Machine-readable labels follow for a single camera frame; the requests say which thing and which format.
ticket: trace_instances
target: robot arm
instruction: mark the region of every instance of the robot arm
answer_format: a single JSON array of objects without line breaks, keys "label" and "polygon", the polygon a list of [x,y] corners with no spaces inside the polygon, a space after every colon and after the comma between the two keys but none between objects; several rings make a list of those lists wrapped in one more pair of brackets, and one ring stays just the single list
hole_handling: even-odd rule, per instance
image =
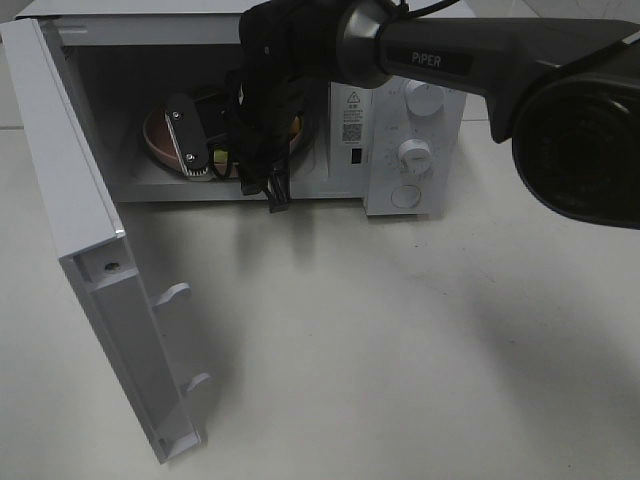
[{"label": "robot arm", "polygon": [[545,205],[640,228],[640,26],[419,19],[403,5],[272,0],[243,15],[227,127],[247,192],[286,208],[286,132],[308,78],[376,88],[398,75],[484,96],[493,139],[513,138],[521,177]]}]

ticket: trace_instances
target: screw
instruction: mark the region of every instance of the screw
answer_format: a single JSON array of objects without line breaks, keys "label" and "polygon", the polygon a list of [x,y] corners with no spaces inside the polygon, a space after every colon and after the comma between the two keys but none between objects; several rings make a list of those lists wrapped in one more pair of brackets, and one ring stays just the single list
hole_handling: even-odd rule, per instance
[{"label": "screw", "polygon": [[117,272],[118,270],[120,270],[120,264],[117,262],[107,263],[104,266],[104,270],[109,273]]}]

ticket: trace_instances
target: white microwave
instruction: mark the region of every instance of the white microwave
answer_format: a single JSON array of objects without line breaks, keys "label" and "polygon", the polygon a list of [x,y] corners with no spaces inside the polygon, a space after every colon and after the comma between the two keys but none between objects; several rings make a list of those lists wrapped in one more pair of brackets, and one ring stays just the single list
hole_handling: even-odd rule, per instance
[{"label": "white microwave", "polygon": [[[60,263],[161,462],[201,442],[186,398],[207,374],[172,365],[156,313],[189,286],[148,294],[116,206],[264,199],[243,196],[234,178],[194,182],[166,168],[144,137],[170,95],[222,87],[240,61],[240,14],[258,3],[37,0],[0,29]],[[472,13],[462,2],[440,15]],[[403,78],[314,92],[294,201],[442,213],[465,94]]]}]

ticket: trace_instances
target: white knob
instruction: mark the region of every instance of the white knob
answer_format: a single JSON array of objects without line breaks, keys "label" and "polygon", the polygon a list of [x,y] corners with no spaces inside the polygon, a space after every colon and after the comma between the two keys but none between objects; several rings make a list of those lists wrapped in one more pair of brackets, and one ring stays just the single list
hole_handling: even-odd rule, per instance
[{"label": "white knob", "polygon": [[432,165],[431,148],[423,140],[411,139],[400,145],[398,159],[412,175],[422,175]]},{"label": "white knob", "polygon": [[444,88],[410,80],[404,91],[407,108],[418,117],[430,117],[444,105]]}]

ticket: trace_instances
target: table surface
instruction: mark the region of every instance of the table surface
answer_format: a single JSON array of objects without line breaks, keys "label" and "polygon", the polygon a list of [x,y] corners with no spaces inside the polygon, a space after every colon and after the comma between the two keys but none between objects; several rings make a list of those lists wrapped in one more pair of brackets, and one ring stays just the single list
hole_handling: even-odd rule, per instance
[{"label": "table surface", "polygon": [[194,400],[207,444],[165,466],[55,261],[11,108],[1,479],[638,477],[639,234],[538,204],[477,99],[439,220],[345,201],[121,208],[152,293],[192,284],[173,328],[214,375]]}]

